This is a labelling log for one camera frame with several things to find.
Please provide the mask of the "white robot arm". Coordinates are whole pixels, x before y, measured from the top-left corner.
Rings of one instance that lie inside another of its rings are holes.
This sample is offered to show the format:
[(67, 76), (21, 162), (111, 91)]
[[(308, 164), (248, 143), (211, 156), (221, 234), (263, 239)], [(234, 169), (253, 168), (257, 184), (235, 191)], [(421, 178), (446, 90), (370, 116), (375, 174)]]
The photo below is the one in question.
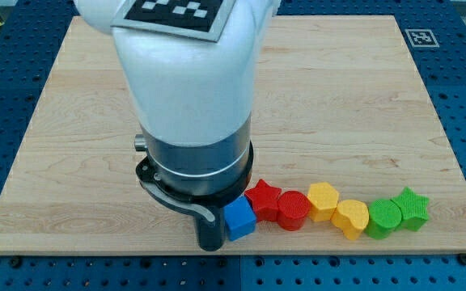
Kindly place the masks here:
[(142, 129), (139, 183), (160, 204), (193, 217), (201, 249), (219, 249), (224, 208), (251, 178), (255, 68), (280, 1), (74, 4), (114, 40)]

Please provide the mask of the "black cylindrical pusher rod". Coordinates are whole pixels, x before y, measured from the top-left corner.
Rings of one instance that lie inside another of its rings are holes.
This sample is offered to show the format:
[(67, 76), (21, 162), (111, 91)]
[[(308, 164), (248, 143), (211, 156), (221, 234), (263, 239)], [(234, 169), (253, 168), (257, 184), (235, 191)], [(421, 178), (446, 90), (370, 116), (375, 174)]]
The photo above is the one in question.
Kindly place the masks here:
[(224, 209), (216, 206), (204, 207), (195, 216), (197, 242), (204, 251), (216, 251), (226, 239)]

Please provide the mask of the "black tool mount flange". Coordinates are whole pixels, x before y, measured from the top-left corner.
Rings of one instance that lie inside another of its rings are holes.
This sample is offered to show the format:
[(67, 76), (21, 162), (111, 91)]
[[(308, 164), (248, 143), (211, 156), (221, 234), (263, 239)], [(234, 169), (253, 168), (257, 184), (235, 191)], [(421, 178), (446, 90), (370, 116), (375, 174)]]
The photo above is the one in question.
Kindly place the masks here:
[(236, 180), (221, 187), (218, 181), (226, 176), (226, 170), (193, 179), (168, 173), (150, 155), (136, 166), (136, 175), (142, 188), (161, 205), (193, 216), (197, 222), (219, 222), (222, 209), (239, 198), (250, 182), (254, 160), (252, 145), (240, 159), (245, 165)]

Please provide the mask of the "fiducial marker on arm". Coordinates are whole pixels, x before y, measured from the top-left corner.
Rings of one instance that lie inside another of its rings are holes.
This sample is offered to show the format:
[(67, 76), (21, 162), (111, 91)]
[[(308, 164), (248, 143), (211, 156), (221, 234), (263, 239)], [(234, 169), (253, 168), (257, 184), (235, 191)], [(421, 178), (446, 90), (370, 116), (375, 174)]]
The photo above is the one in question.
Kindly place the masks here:
[(111, 26), (217, 42), (234, 5), (235, 0), (128, 0)]

